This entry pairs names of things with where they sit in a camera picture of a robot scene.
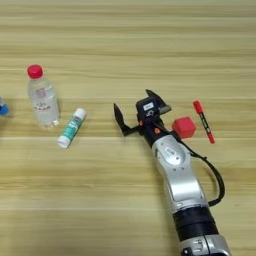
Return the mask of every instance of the red marker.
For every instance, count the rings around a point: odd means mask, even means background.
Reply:
[[[203,112],[203,108],[202,108],[201,103],[197,100],[197,101],[194,101],[194,102],[193,102],[193,105],[194,105],[194,108],[195,108],[195,110],[196,110],[196,113],[200,116],[200,119],[201,119],[202,124],[203,124],[203,126],[204,126],[204,129],[205,129],[205,131],[206,131],[206,133],[207,133],[207,136],[208,136],[208,138],[209,138],[209,141],[210,141],[212,144],[215,143],[215,139],[214,139],[214,137],[213,137],[213,134],[212,134],[212,132],[211,132],[211,129],[210,129],[210,127],[209,127],[209,125],[208,125],[208,123],[207,123],[207,121],[206,121],[206,118],[205,118],[205,116],[204,116],[204,112]]]

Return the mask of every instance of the cable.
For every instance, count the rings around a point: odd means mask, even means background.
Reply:
[[[154,124],[157,128],[159,128],[160,130],[162,130],[163,132],[165,132],[165,133],[167,133],[167,134],[172,134],[172,135],[174,135],[174,134],[173,134],[174,132],[168,131],[168,130],[167,130],[165,127],[163,127],[162,125],[157,124],[156,122],[153,122],[153,124]],[[216,178],[216,180],[217,180],[217,182],[218,182],[218,186],[219,186],[219,195],[218,195],[218,197],[217,197],[216,199],[214,199],[214,200],[212,200],[212,201],[209,201],[208,203],[209,203],[209,206],[214,206],[214,205],[218,204],[218,203],[224,198],[224,196],[225,196],[225,190],[226,190],[226,189],[225,189],[225,183],[224,183],[224,180],[223,180],[221,174],[219,173],[219,171],[217,170],[217,168],[216,168],[211,162],[209,162],[209,161],[207,160],[207,157],[203,157],[203,156],[201,156],[200,154],[196,153],[194,150],[192,150],[185,142],[183,142],[183,141],[179,138],[178,134],[177,134],[177,136],[175,136],[175,139],[176,139],[180,144],[182,144],[184,147],[187,148],[187,150],[190,152],[190,155],[191,155],[192,157],[201,159],[201,160],[202,160],[203,162],[205,162],[205,163],[210,167],[210,169],[212,170],[212,172],[213,172],[213,174],[214,174],[214,176],[215,176],[215,178]]]

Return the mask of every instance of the robotic arm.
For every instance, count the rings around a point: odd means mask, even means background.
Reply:
[[[130,128],[124,123],[120,109],[114,104],[116,121],[124,136],[138,131],[145,137],[163,176],[165,192],[180,240],[181,256],[231,256],[226,240],[221,236],[209,205],[217,204],[224,196],[223,180],[216,168],[191,150],[174,131],[164,128],[160,115],[171,110],[154,92],[136,104],[139,125]],[[191,168],[191,156],[199,157],[213,170],[219,185],[219,198],[208,203],[202,187]]]

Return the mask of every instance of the red cube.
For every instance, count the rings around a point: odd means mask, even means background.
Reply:
[[[196,126],[191,118],[187,116],[175,119],[172,124],[172,129],[176,131],[182,139],[186,139],[194,135]]]

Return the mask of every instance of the glue stick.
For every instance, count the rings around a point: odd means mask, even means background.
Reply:
[[[78,108],[74,115],[71,117],[69,123],[65,127],[63,133],[58,139],[58,145],[62,148],[68,148],[71,141],[76,136],[78,129],[84,121],[87,113],[84,109]]]

